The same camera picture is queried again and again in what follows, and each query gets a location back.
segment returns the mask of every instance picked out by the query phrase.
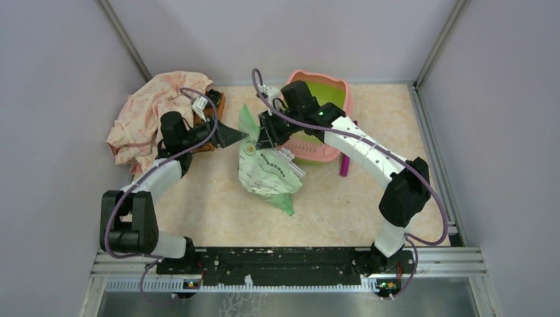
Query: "beige floor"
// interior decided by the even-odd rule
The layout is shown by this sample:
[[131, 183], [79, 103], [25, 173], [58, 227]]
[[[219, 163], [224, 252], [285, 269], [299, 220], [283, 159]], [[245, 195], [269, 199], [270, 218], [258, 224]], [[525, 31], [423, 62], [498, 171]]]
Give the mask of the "beige floor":
[[[231, 127], [243, 104], [255, 118], [265, 109], [252, 87], [216, 89], [226, 94], [223, 122]], [[364, 131], [409, 159], [426, 157], [405, 85], [353, 85], [351, 92], [352, 118]], [[245, 191], [237, 163], [236, 145], [196, 154], [186, 176], [156, 205], [160, 230], [191, 237], [196, 246], [369, 246], [380, 229], [382, 190], [355, 164], [346, 178], [338, 176], [338, 159], [301, 165], [307, 175], [289, 217]], [[421, 238], [439, 238], [442, 221], [433, 199], [409, 227]]]

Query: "towel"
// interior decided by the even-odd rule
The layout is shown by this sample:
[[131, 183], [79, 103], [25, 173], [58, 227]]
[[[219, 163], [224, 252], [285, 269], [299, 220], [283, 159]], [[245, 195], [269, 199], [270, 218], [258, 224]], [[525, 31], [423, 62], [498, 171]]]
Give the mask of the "towel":
[[129, 96], [107, 137], [115, 164], [131, 164], [130, 172], [136, 176], [146, 172], [157, 156], [157, 143], [162, 139], [161, 116], [177, 111], [190, 126], [193, 125], [191, 101], [179, 92], [179, 88], [189, 87], [206, 93], [211, 83], [201, 73], [174, 71], [156, 75]]

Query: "green plastic bag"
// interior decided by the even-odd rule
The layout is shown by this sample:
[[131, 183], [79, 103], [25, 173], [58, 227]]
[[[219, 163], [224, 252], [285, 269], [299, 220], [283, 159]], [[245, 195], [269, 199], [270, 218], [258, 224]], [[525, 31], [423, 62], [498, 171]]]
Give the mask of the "green plastic bag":
[[250, 193], [258, 195], [270, 204], [294, 214], [291, 194], [301, 187], [299, 177], [277, 157], [274, 150], [256, 149], [259, 126], [247, 105], [239, 113], [239, 130], [249, 134], [239, 144], [239, 181]]

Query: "white wall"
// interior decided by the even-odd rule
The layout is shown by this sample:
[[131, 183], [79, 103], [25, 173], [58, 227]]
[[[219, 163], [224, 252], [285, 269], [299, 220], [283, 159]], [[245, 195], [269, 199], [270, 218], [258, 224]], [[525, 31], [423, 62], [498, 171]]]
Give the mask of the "white wall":
[[456, 0], [111, 0], [152, 75], [268, 83], [295, 69], [352, 82], [416, 79]]
[[104, 140], [142, 85], [93, 0], [0, 4], [2, 316], [76, 316], [118, 188]]
[[472, 1], [422, 92], [505, 316], [560, 316], [560, 2]]

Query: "metal frame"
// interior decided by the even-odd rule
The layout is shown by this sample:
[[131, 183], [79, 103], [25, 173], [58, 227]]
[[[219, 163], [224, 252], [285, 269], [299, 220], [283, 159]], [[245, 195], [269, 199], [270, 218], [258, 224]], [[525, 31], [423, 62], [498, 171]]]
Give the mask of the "metal frame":
[[[134, 62], [138, 72], [145, 81], [149, 81], [152, 76], [149, 73], [147, 66], [141, 59], [140, 54], [136, 50], [133, 42], [128, 36], [125, 28], [122, 26], [109, 0], [97, 0], [108, 22], [116, 31], [116, 36], [119, 38], [124, 48], [127, 50], [130, 58]], [[449, 232], [450, 239], [458, 237], [463, 245], [466, 241], [463, 240], [463, 230], [461, 228], [461, 221], [458, 214], [458, 208], [447, 181], [448, 176], [442, 160], [441, 153], [439, 152], [435, 133], [430, 123], [429, 113], [424, 103], [421, 88], [425, 83], [434, 64], [447, 43], [459, 17], [465, 11], [470, 0], [457, 0], [455, 7], [452, 10], [440, 36], [435, 42], [433, 49], [426, 60], [418, 79], [411, 84], [408, 84], [408, 89], [417, 118], [417, 123], [420, 128], [422, 140], [426, 148], [427, 156], [430, 164], [434, 170], [435, 186], [443, 198], [445, 207], [448, 211], [449, 217]], [[470, 287], [472, 289], [473, 299], [477, 306], [480, 316], [501, 316], [498, 310], [498, 304], [486, 271], [486, 267], [479, 248], [476, 247], [436, 247], [436, 248], [419, 248], [419, 264], [418, 271], [415, 278], [434, 278], [434, 277], [468, 277]], [[100, 308], [103, 294], [106, 291], [115, 289], [114, 287], [125, 287], [122, 283], [139, 282], [140, 276], [144, 271], [146, 263], [151, 262], [150, 259], [145, 258], [129, 258], [125, 260], [115, 260], [99, 252], [93, 269], [91, 271], [90, 280], [88, 283], [81, 316], [97, 316]], [[174, 279], [193, 279], [199, 276], [194, 275], [169, 275], [159, 277], [155, 270], [148, 272], [147, 282], [155, 282], [158, 279], [165, 279], [168, 282], [173, 282]], [[371, 278], [387, 277], [387, 275], [372, 275]], [[173, 283], [164, 285], [164, 289], [157, 291], [172, 291]], [[209, 288], [203, 291], [234, 291], [243, 292], [254, 289], [254, 287], [238, 287], [238, 288]], [[272, 291], [272, 289], [258, 290], [258, 291]], [[321, 289], [316, 291], [340, 291], [339, 289]]]
[[[370, 250], [369, 247], [356, 248], [356, 251]], [[493, 303], [485, 297], [488, 274], [479, 248], [475, 247], [430, 247], [418, 248], [418, 267], [416, 278], [453, 278], [469, 277], [472, 285], [477, 286], [474, 299], [481, 316], [487, 315], [487, 309]], [[145, 266], [153, 259], [134, 257], [117, 260], [103, 252], [98, 254], [93, 265], [90, 280], [81, 310], [82, 317], [97, 316], [105, 292], [138, 292], [140, 276]], [[171, 293], [178, 290], [184, 281], [197, 281], [200, 275], [158, 275], [154, 269], [148, 271], [144, 281], [146, 292]], [[256, 287], [246, 280], [245, 285], [201, 287], [196, 291], [204, 293], [370, 293], [374, 290], [375, 279], [392, 278], [392, 274], [372, 274], [363, 278], [362, 285], [331, 287]]]
[[109, 21], [109, 24], [111, 24], [113, 30], [116, 32], [117, 38], [126, 49], [128, 56], [130, 56], [130, 59], [132, 59], [134, 66], [136, 66], [136, 69], [138, 69], [140, 76], [142, 76], [144, 81], [147, 83], [150, 79], [152, 79], [152, 75], [150, 74], [150, 71], [148, 71], [148, 67], [146, 67], [146, 64], [144, 64], [144, 61], [142, 60], [142, 57], [140, 57], [140, 54], [132, 43], [130, 36], [128, 36], [128, 33], [122, 26], [119, 18], [117, 17], [117, 14], [113, 10], [113, 7], [108, 0], [97, 0], [97, 3], [105, 14], [107, 21]]

